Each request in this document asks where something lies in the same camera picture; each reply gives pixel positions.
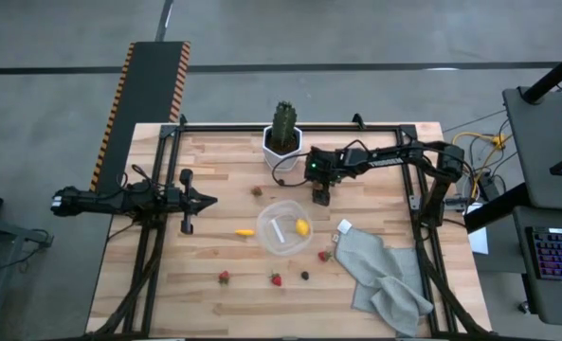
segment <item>plastic bowl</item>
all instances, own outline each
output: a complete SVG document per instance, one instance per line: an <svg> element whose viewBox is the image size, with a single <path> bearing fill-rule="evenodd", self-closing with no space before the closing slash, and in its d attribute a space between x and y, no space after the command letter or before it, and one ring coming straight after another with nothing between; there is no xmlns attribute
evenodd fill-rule
<svg viewBox="0 0 562 341"><path fill-rule="evenodd" d="M296 231L296 221L303 219L310 226L307 236ZM290 256L301 251L312 240L312 221L295 201L285 200L266 207L258 216L256 236L260 244L277 256Z"/></svg>

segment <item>butcher block tabletop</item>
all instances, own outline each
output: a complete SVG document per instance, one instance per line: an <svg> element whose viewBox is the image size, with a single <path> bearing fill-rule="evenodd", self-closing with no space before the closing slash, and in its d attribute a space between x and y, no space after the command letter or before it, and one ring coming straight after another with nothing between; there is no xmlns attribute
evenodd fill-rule
<svg viewBox="0 0 562 341"><path fill-rule="evenodd" d="M439 123L413 123L418 139L442 140ZM125 171L129 183L142 178L131 170L139 165L153 169L161 124L137 124ZM393 133L303 133L303 152L316 145L324 150L342 148L359 138L369 148L396 144ZM169 148L160 182L164 182ZM436 155L428 155L433 162ZM329 206L312 202L312 187L281 188L270 176L263 159L262 133L183 133L180 139L175 184L179 172L194 172L192 185L218 198L192 218L193 235L180 231L183 215L169 219L154 301L151 337L393 337L396 331L377 315L351 309L354 279L335 260L322 262L317 253L333 251L332 241L342 219L354 227L379 235L386 247L414 247L400 167L370 170L346 179L331 189ZM303 179L304 158L289 173L278 177L287 184ZM411 172L414 190L417 179ZM260 187L263 195L251 193ZM235 234L237 229L256 229L258 215L282 200L298 202L312 220L314 236L298 254L279 257L268 253L256 237ZM462 220L457 213L445 216ZM110 234L131 223L113 219ZM87 330L101 326L115 310L131 285L140 226L118 234L106 246ZM463 307L485 329L490 329L479 277L463 227L445 223L439 237L449 287ZM229 285L218 275L228 271ZM300 274L307 271L308 280ZM282 277L282 287L270 282L272 273ZM435 314L445 325L443 306L434 292ZM143 314L143 297L137 303L136 328ZM429 336L427 319L420 319L419 336Z"/></svg>

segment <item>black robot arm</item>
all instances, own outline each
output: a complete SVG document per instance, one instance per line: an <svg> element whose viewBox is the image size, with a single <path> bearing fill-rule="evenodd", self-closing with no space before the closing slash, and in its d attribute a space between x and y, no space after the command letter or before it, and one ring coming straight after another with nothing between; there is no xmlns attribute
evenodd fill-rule
<svg viewBox="0 0 562 341"><path fill-rule="evenodd" d="M350 148L354 143L359 143L362 148ZM425 151L439 154L436 167L424 155ZM313 201L328 206L329 186L341 183L345 177L355 178L374 168L413 165L434 178L430 192L422 198L420 222L423 225L439 226L443 218L444 197L449 186L462 177L462 160L463 150L443 141L411 141L407 145L368 150L362 142L356 140L346 148L333 152L312 147L306 157L304 177L314 184Z"/></svg>
<svg viewBox="0 0 562 341"><path fill-rule="evenodd" d="M55 192L51 210L60 217L83 212L122 214L139 224L156 219L160 214L183 212L182 232L192 234L190 216L215 204L217 199L201 194L191 186L191 170L182 170L179 181L184 185L183 191L173 185L158 185L149 178L114 193L94 193L66 187Z"/></svg>

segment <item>gray cloth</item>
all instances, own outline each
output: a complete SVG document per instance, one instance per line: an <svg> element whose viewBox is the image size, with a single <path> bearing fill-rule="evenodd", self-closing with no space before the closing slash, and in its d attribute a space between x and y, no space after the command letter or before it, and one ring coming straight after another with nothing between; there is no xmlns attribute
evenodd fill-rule
<svg viewBox="0 0 562 341"><path fill-rule="evenodd" d="M356 279L353 308L378 313L399 333L415 336L419 317L434 306L419 294L421 281L414 275L417 268L413 271L417 262L401 267L395 256L400 259L407 251L396 251L384 248L381 238L352 227L339 233L335 258Z"/></svg>

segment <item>gray floor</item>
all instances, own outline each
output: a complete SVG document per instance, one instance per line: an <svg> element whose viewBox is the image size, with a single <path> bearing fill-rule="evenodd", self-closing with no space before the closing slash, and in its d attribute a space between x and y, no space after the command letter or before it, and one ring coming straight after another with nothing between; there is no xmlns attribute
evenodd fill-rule
<svg viewBox="0 0 562 341"><path fill-rule="evenodd" d="M127 44L154 38L162 0L0 1L0 67L120 65ZM166 40L191 40L191 64L545 62L562 59L562 1L175 0ZM440 121L444 128L502 108L504 88L547 70L189 75L191 121L268 121L279 99L303 121ZM118 76L0 76L3 217L55 235L16 274L0 339L79 335L108 217L59 219L50 195L87 187ZM492 134L497 115L451 131ZM460 142L466 147L467 139ZM476 158L482 145L478 146ZM508 153L514 151L511 144ZM522 181L517 157L499 170ZM518 276L480 273L495 331L562 340L562 327L522 315Z"/></svg>

